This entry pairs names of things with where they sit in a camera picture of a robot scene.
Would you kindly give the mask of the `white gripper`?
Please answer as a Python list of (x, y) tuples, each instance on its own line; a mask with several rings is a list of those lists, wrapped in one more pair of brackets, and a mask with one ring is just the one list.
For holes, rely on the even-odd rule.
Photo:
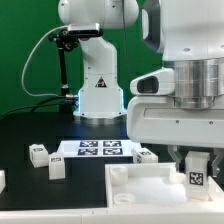
[(136, 96), (128, 104), (127, 135), (139, 143), (163, 144), (180, 170), (178, 146), (224, 148), (224, 110), (182, 110), (169, 97)]

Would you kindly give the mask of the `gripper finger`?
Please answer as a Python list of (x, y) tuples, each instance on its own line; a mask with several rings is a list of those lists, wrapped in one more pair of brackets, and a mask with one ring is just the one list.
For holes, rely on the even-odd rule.
[(219, 164), (224, 159), (224, 149), (215, 148), (214, 155), (215, 155), (215, 158), (212, 162), (212, 172), (213, 172), (213, 176), (217, 177), (220, 172)]

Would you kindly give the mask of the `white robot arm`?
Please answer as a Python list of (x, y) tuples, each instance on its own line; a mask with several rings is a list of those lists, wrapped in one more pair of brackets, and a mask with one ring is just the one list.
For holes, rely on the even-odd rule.
[(60, 0), (58, 13), (66, 36), (77, 38), (83, 51), (79, 116), (111, 119), (124, 107), (116, 50), (102, 32), (140, 20), (143, 41), (163, 58), (159, 70), (130, 84), (129, 138), (168, 146), (179, 167), (187, 165), (179, 147), (209, 147), (215, 158), (205, 168), (218, 173), (224, 159), (224, 0)]

